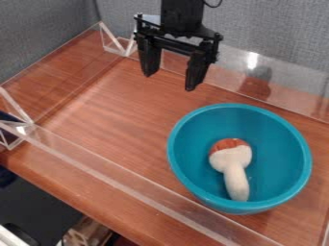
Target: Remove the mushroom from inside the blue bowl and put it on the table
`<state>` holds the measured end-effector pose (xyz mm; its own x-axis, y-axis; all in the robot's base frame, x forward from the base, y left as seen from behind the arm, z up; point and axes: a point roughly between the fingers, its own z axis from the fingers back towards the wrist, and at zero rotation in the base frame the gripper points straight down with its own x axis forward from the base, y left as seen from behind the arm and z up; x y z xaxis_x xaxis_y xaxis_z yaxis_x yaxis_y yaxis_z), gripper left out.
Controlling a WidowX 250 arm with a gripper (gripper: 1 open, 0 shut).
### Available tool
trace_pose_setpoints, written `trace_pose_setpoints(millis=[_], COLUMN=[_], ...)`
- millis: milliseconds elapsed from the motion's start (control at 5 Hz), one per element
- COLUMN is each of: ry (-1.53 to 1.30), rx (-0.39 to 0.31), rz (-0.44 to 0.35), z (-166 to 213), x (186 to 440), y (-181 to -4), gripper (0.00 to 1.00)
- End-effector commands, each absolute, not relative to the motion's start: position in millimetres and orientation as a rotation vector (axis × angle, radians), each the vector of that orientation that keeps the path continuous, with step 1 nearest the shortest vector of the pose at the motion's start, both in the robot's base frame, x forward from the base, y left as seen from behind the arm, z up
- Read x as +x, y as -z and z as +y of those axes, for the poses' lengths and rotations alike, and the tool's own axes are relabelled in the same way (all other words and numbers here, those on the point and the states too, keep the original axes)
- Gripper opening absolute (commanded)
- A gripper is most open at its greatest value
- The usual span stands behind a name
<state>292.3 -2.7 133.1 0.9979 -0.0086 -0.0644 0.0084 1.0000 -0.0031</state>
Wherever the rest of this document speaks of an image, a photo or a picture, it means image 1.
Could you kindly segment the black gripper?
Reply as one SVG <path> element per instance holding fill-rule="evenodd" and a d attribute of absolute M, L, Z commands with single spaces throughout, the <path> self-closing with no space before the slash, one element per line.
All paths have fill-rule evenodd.
<path fill-rule="evenodd" d="M 205 0 L 160 0 L 160 13 L 136 13 L 135 40 L 143 73 L 149 77 L 159 69 L 161 50 L 189 56 L 184 90 L 203 83 L 211 62 L 216 61 L 223 36 L 203 25 L 204 7 L 217 8 Z"/>

